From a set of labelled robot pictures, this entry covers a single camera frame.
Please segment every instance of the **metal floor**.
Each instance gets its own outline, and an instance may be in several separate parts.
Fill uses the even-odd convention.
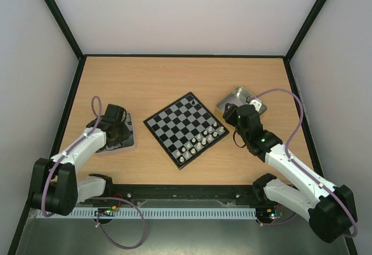
[[[308,223],[296,217],[279,227],[260,227],[253,220],[148,220],[145,243],[134,250],[111,245],[91,219],[32,218],[25,226],[17,254],[140,255],[344,255],[343,238],[324,243]],[[141,220],[113,220],[107,233],[122,245],[136,244]]]

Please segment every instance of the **robotic arm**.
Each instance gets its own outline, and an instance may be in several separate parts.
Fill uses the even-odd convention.
[[[111,196],[111,177],[90,174],[87,179],[78,181],[76,174],[97,150],[105,146],[115,146],[129,138],[130,132],[122,121],[124,112],[124,108],[108,104],[105,114],[93,132],[97,119],[88,123],[83,134],[65,150],[50,159],[40,158],[35,162],[29,191],[32,208],[41,208],[47,176],[59,160],[53,177],[57,180],[49,183],[45,210],[66,216],[78,202],[104,193]]]
[[[236,128],[235,132],[241,136],[251,154],[281,172],[296,189],[284,184],[276,176],[266,174],[253,183],[256,198],[260,202],[269,199],[283,204],[308,221],[320,239],[328,243],[332,242],[350,228],[352,223],[342,207],[331,196],[332,194],[324,189],[331,189],[356,222],[352,191],[345,185],[337,187],[322,178],[289,150],[290,157],[288,157],[282,140],[263,129],[258,113],[259,106],[258,100],[240,107],[226,104],[223,118],[226,123]]]

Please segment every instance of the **metal tray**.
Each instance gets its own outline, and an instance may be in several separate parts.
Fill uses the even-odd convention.
[[[237,105],[238,107],[244,104],[247,104],[246,98],[249,96],[253,96],[253,95],[249,93],[245,88],[237,87],[235,90],[229,93],[224,99],[222,99],[219,103],[217,103],[215,111],[218,112],[218,114],[219,113],[223,114],[225,111],[226,103],[232,103],[232,104]],[[266,110],[267,110],[266,105],[262,103],[261,108],[259,110],[260,117],[263,115],[263,113]]]

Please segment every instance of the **wooden table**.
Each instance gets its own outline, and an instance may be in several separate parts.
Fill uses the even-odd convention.
[[[286,182],[278,171],[247,149],[236,147],[232,133],[180,171],[143,124],[189,91],[213,112],[216,103],[237,86],[253,94],[270,88],[290,90],[282,59],[88,57],[61,149],[94,118],[91,98],[98,95],[103,111],[112,103],[132,114],[137,149],[113,156],[92,156],[78,178],[100,173],[111,176],[116,184],[233,185],[252,184],[261,175],[272,173]],[[262,118],[264,128],[286,141],[298,123],[293,98],[273,92],[261,100],[268,107]],[[302,130],[290,149],[312,168]]]

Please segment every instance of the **white wall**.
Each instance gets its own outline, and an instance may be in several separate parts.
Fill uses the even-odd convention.
[[[328,0],[292,68],[325,176],[354,191],[355,243],[372,249],[372,0]]]
[[[0,0],[0,254],[48,157],[77,59],[43,0]]]
[[[56,0],[84,53],[284,55],[315,0]]]

